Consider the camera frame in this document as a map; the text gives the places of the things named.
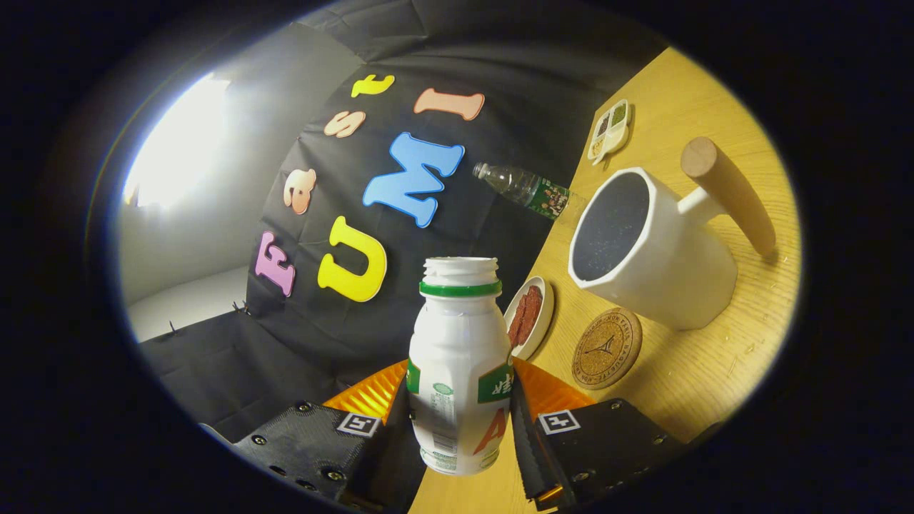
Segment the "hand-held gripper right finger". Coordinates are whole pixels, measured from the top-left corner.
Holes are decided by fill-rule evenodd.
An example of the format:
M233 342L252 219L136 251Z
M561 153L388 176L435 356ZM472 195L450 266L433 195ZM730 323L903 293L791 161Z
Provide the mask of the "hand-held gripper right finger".
M513 445L526 498L538 510L583 510L644 481L709 439L683 442L629 401L596 401L548 371L513 359Z

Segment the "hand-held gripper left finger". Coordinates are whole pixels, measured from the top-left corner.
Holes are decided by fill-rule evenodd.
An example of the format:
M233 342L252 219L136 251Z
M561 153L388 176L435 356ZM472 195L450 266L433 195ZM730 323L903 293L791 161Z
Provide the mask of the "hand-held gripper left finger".
M406 512L425 473L407 364L219 359L200 381L200 423L284 488L346 512Z

